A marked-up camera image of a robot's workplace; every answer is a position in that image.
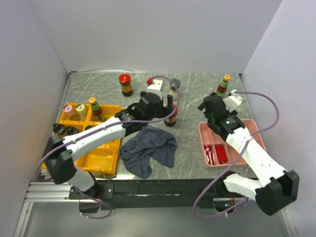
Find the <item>red lid sauce jar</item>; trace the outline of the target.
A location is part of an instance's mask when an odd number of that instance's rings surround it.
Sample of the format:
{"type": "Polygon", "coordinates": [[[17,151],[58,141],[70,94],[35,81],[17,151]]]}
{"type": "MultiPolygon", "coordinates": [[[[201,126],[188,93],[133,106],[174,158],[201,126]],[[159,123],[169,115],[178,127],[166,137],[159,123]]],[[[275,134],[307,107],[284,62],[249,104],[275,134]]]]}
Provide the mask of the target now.
{"type": "Polygon", "coordinates": [[[133,90],[131,87],[131,76],[129,74],[122,74],[119,76],[118,79],[121,85],[122,94],[126,97],[131,96],[133,93],[133,90]]]}
{"type": "Polygon", "coordinates": [[[176,110],[175,113],[171,117],[165,119],[164,120],[165,125],[168,127],[173,127],[176,124],[177,114],[178,114],[178,110],[176,110]]]}

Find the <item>yellow cap green label bottle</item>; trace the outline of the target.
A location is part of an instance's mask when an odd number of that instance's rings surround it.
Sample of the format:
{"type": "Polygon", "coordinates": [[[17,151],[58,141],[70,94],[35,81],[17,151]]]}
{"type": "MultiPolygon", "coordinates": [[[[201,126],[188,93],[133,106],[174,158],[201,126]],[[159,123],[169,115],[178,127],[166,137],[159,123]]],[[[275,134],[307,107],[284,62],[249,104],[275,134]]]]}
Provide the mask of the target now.
{"type": "Polygon", "coordinates": [[[105,117],[105,115],[103,113],[102,108],[98,104],[96,98],[95,97],[90,97],[88,101],[90,103],[92,114],[95,117],[95,119],[97,121],[100,121],[100,122],[105,122],[106,121],[106,117],[105,117]]]}

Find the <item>green lid cream bottle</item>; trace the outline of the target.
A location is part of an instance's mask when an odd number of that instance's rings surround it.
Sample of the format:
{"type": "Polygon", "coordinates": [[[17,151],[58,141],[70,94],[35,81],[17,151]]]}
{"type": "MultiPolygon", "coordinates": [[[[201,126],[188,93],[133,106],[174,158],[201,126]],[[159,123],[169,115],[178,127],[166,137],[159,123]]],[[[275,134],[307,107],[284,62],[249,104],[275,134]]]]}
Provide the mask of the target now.
{"type": "Polygon", "coordinates": [[[75,107],[76,112],[80,116],[80,120],[85,121],[86,120],[86,115],[87,115],[87,109],[84,104],[78,104],[75,107]]]}

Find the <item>white powder bottle black cap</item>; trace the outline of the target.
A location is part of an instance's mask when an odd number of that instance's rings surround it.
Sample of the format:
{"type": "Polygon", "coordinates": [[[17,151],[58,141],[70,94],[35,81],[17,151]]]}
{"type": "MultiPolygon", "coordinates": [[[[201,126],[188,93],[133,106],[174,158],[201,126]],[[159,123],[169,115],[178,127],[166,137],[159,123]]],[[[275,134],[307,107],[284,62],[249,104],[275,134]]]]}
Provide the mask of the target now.
{"type": "Polygon", "coordinates": [[[77,127],[74,127],[74,126],[67,126],[66,128],[66,133],[68,136],[70,135],[75,135],[75,134],[78,134],[79,133],[79,130],[77,127]]]}

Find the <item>round black cap dark bottle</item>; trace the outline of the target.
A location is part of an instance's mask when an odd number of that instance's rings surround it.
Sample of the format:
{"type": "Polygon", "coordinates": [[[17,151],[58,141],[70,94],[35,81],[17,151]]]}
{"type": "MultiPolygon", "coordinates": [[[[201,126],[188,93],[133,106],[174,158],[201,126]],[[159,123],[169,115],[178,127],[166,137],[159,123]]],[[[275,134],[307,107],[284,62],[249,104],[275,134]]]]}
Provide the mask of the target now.
{"type": "Polygon", "coordinates": [[[67,133],[66,126],[60,123],[54,123],[53,124],[53,133],[59,135],[60,137],[63,137],[67,133]]]}

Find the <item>small black lid spice jar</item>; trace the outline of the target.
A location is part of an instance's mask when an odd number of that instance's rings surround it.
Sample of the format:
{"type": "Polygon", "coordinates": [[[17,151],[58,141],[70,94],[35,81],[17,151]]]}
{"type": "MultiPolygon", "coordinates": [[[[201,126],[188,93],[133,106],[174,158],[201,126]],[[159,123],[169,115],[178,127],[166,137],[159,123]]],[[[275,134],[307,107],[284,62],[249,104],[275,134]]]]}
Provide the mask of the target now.
{"type": "Polygon", "coordinates": [[[93,127],[94,127],[93,125],[88,125],[88,126],[86,126],[86,127],[85,127],[85,129],[84,129],[84,130],[85,130],[85,131],[87,131],[87,130],[89,130],[89,129],[93,128],[93,127]]]}

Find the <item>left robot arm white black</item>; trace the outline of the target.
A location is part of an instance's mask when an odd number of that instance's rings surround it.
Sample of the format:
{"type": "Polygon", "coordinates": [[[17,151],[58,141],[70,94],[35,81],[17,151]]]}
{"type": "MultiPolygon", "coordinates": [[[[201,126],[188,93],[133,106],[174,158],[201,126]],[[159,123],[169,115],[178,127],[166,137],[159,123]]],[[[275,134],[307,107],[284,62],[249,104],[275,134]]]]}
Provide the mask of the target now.
{"type": "Polygon", "coordinates": [[[52,135],[45,147],[43,162],[55,184],[69,183],[87,198],[94,198],[100,192],[94,176],[75,167],[75,161],[95,148],[110,141],[124,138],[140,131],[151,122],[165,120],[175,112],[173,97],[163,99],[151,92],[141,92],[139,102],[116,113],[91,129],[61,138],[52,135]]]}

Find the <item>salt grinder black top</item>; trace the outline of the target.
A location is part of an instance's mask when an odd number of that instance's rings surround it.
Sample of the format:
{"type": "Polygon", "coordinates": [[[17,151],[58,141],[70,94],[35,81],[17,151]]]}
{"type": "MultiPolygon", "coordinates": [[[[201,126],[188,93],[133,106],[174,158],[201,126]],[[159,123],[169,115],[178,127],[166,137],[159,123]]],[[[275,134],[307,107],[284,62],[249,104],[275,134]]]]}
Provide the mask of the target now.
{"type": "Polygon", "coordinates": [[[171,80],[169,94],[173,96],[173,101],[178,100],[177,91],[179,90],[180,85],[181,81],[179,79],[173,78],[171,80]]]}

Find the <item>dark blue cloth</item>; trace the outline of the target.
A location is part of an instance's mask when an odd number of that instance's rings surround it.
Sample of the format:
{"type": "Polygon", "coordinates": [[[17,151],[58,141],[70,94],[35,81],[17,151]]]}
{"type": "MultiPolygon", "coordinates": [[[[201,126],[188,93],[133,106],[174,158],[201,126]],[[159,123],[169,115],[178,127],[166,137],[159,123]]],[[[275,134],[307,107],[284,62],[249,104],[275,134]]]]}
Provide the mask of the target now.
{"type": "Polygon", "coordinates": [[[170,132],[148,125],[121,147],[119,156],[127,171],[145,179],[152,173],[151,158],[173,168],[176,149],[177,141],[170,132]]]}

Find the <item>pink compartment tray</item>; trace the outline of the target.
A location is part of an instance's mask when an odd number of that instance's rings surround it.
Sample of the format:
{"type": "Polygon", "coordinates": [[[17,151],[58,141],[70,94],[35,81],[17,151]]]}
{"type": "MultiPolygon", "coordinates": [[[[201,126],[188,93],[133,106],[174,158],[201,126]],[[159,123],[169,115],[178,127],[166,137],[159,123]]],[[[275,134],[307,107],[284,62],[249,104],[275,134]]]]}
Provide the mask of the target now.
{"type": "MultiPolygon", "coordinates": [[[[258,130],[257,124],[254,120],[252,119],[242,119],[241,120],[245,127],[249,130],[249,133],[253,133],[258,130]]],[[[207,122],[201,122],[198,125],[198,139],[199,139],[199,146],[200,146],[200,151],[201,151],[201,156],[202,156],[202,162],[203,165],[206,169],[217,169],[217,168],[226,168],[228,167],[233,161],[235,161],[238,157],[238,152],[231,147],[228,143],[225,143],[224,140],[217,134],[215,134],[207,125],[207,122]],[[204,145],[210,145],[212,147],[213,153],[214,153],[214,160],[215,160],[215,165],[208,165],[206,163],[206,156],[204,153],[204,145]],[[225,152],[228,157],[228,161],[224,164],[220,164],[217,159],[216,151],[215,151],[215,145],[223,145],[225,147],[225,152]]],[[[260,134],[256,134],[254,136],[255,141],[265,150],[266,147],[263,143],[262,137],[260,134]]],[[[241,158],[235,165],[234,167],[243,167],[246,166],[248,167],[248,164],[246,161],[241,158]]]]}

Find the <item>red packet in tray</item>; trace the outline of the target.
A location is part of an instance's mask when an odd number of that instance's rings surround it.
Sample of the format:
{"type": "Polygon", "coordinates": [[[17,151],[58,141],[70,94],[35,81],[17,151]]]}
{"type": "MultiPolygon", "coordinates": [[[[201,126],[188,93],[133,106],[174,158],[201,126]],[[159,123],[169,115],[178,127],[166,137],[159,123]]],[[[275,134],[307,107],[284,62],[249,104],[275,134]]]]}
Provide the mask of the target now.
{"type": "Polygon", "coordinates": [[[225,147],[223,145],[215,145],[215,151],[216,151],[218,162],[220,164],[224,164],[228,161],[228,157],[225,152],[225,147]]]}

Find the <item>yellow compartment organizer tray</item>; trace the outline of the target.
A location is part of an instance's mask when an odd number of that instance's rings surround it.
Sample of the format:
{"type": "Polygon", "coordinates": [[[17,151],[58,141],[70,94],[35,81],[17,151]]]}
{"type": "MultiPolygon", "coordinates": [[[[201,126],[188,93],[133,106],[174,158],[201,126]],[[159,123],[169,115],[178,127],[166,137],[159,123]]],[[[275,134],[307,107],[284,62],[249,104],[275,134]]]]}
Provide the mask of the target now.
{"type": "MultiPolygon", "coordinates": [[[[74,110],[76,105],[79,103],[67,103],[73,106],[74,110]]],[[[85,131],[85,127],[88,125],[97,126],[102,122],[97,121],[92,114],[90,104],[84,104],[87,109],[86,120],[80,120],[79,114],[75,110],[72,120],[68,120],[67,115],[62,110],[61,115],[57,123],[67,126],[77,127],[79,132],[85,131]]],[[[75,165],[80,167],[82,170],[90,172],[99,172],[102,175],[116,174],[117,160],[119,157],[119,149],[121,147],[122,140],[116,139],[103,144],[87,154],[80,157],[75,161],[75,165]]]]}

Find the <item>pink lid bottle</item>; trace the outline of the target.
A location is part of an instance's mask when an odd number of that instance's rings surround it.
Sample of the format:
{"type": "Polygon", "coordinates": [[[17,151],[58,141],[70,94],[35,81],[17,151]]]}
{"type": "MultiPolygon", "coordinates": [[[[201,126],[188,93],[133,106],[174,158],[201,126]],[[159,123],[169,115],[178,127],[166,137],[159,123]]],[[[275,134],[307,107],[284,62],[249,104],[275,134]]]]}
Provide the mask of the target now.
{"type": "Polygon", "coordinates": [[[64,113],[67,115],[68,120],[72,120],[75,110],[72,105],[67,104],[63,108],[64,113]]]}

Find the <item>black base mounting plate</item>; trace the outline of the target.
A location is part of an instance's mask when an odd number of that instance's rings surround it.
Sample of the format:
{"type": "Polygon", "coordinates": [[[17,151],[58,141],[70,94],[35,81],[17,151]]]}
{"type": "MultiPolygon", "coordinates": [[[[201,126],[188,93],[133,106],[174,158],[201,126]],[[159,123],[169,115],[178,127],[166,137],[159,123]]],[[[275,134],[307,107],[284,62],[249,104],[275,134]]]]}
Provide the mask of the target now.
{"type": "Polygon", "coordinates": [[[102,201],[112,209],[189,207],[212,179],[99,180],[102,201]]]}

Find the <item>aluminium frame rail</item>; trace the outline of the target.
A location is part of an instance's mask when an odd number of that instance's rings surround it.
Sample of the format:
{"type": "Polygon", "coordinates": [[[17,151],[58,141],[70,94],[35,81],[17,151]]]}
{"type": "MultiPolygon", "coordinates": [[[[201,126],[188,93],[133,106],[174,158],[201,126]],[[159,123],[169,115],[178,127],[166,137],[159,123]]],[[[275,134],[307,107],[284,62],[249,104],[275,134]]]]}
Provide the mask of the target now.
{"type": "Polygon", "coordinates": [[[71,186],[67,183],[55,185],[53,182],[30,181],[24,197],[23,208],[13,236],[24,236],[34,203],[78,201],[69,199],[70,191],[71,186]]]}

